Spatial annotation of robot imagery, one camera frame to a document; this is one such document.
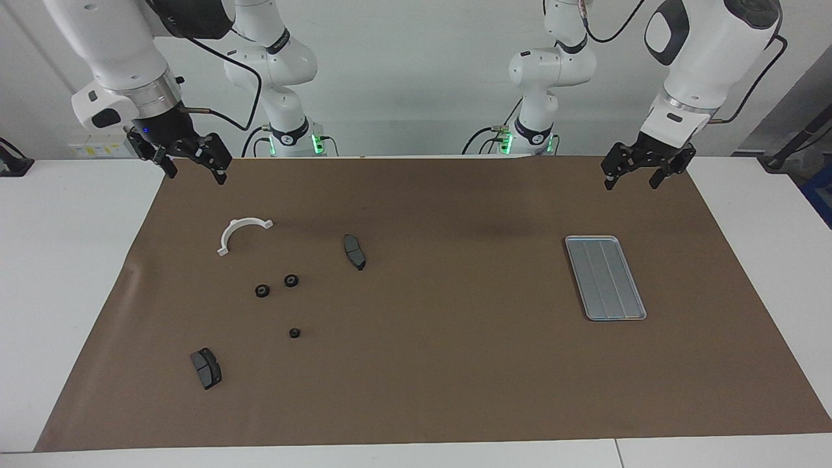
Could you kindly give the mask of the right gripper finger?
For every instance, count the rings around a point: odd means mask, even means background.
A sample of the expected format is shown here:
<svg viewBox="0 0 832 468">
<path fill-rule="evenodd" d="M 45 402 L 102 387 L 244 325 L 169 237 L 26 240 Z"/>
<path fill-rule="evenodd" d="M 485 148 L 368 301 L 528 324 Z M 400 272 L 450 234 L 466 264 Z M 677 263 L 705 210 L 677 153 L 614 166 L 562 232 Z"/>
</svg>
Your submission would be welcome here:
<svg viewBox="0 0 832 468">
<path fill-rule="evenodd" d="M 166 153 L 164 146 L 158 148 L 143 139 L 142 135 L 136 130 L 128 130 L 127 141 L 131 148 L 136 152 L 136 156 L 145 162 L 152 162 L 158 168 L 161 168 L 164 174 L 169 178 L 175 178 L 177 168 L 172 158 Z"/>
<path fill-rule="evenodd" d="M 220 135 L 209 133 L 203 137 L 197 136 L 193 143 L 195 148 L 192 150 L 190 160 L 202 166 L 202 168 L 208 169 L 218 185 L 225 184 L 227 181 L 226 171 L 231 165 L 233 157 Z"/>
</svg>

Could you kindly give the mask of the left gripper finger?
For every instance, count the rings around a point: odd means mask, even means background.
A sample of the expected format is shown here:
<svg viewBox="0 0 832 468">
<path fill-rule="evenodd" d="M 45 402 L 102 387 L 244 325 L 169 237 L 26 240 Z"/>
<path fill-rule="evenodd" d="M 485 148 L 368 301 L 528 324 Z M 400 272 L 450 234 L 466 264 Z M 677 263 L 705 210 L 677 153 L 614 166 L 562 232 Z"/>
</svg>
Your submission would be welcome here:
<svg viewBox="0 0 832 468">
<path fill-rule="evenodd" d="M 620 177 L 641 168 L 642 148 L 615 143 L 601 161 L 601 171 L 606 180 L 605 189 L 612 190 Z"/>
<path fill-rule="evenodd" d="M 680 152 L 669 159 L 663 158 L 660 160 L 656 172 L 650 177 L 650 187 L 656 190 L 666 178 L 675 174 L 684 173 L 689 166 L 690 161 L 696 156 L 696 149 L 694 146 L 685 146 L 681 148 Z"/>
</svg>

